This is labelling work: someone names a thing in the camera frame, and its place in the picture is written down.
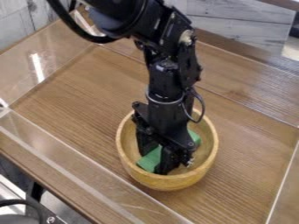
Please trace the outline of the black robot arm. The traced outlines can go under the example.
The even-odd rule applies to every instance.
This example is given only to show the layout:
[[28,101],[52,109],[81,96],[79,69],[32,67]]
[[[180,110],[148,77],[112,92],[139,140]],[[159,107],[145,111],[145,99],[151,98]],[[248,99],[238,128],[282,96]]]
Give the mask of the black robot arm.
[[60,0],[47,0],[69,29],[87,41],[105,44],[123,38],[135,40],[144,53],[149,73],[147,102],[132,103],[135,135],[140,155],[159,150],[148,170],[160,175],[192,163],[199,147],[188,131],[194,102],[202,99],[194,85],[202,79],[192,21],[164,0],[83,0],[91,19],[103,31],[95,36],[73,21]]

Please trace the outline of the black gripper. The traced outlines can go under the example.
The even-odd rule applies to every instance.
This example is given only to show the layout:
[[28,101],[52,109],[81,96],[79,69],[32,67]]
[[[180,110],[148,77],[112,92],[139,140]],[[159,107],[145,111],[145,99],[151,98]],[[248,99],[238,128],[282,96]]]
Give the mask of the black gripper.
[[137,149],[145,156],[163,146],[153,173],[167,175],[180,165],[192,163],[195,142],[187,126],[192,120],[194,97],[182,93],[176,99],[170,99],[147,93],[145,98],[148,103],[136,101],[132,104]]

